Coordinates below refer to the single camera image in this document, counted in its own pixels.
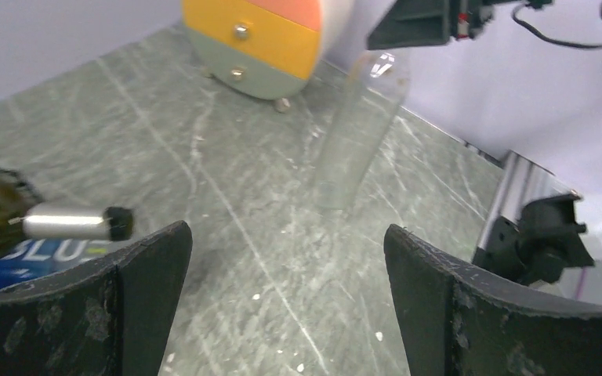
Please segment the clear round bottle dark label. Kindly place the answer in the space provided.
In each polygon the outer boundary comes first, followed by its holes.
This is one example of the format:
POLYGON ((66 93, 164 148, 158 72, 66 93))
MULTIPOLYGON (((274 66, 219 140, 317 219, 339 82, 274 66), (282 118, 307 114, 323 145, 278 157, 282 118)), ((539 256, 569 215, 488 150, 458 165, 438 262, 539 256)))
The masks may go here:
POLYGON ((312 194, 318 207, 345 210, 354 202, 411 76, 406 49, 366 50, 356 59, 314 166, 312 194))

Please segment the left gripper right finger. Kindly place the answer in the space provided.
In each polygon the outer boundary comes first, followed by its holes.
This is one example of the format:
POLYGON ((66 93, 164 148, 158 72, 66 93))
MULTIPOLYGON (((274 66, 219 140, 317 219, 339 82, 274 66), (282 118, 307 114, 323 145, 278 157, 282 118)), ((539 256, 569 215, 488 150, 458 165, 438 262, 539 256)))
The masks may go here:
POLYGON ((524 287, 391 225, 386 270, 413 375, 602 375, 602 305, 524 287))

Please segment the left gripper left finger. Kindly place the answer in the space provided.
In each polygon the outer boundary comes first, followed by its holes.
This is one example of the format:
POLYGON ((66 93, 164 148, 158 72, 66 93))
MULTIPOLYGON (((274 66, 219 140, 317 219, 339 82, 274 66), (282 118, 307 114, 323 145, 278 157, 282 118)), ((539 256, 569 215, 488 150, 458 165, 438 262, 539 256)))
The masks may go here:
POLYGON ((0 375, 156 375, 193 238, 183 221, 0 291, 0 375))

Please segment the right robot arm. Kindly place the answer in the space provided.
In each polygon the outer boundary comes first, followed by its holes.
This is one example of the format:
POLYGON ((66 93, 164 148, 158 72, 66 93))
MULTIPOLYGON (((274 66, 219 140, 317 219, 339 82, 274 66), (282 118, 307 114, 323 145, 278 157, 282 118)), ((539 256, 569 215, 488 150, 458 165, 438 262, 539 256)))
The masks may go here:
MULTIPOLYGON (((396 1, 368 35, 370 50, 474 39, 493 1, 396 1)), ((502 161, 473 264, 513 282, 602 305, 602 193, 571 190, 515 151, 502 161)))

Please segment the dark wine bottle white neck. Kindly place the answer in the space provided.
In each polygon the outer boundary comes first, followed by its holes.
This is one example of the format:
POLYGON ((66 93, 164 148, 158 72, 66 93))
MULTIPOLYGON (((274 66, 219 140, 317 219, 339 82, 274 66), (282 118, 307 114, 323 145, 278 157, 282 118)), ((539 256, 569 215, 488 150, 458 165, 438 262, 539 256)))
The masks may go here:
POLYGON ((0 259, 26 240, 124 241, 131 238, 133 227, 129 208, 46 201, 19 172, 0 169, 0 259))

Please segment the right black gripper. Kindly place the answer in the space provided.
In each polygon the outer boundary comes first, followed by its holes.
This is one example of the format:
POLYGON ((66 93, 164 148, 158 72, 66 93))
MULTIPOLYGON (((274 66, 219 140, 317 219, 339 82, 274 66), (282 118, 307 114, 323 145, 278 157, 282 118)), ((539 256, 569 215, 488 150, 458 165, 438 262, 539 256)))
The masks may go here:
POLYGON ((451 36, 476 39, 494 11, 487 0, 397 0, 369 33, 366 49, 446 45, 451 36))

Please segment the blue square bottle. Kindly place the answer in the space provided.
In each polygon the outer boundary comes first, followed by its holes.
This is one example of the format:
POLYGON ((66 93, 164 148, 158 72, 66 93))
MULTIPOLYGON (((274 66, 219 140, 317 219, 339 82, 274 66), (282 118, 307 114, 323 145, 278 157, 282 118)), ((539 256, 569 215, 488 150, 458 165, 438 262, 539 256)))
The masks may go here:
POLYGON ((26 240, 0 259, 0 290, 101 258, 115 247, 104 240, 26 240))

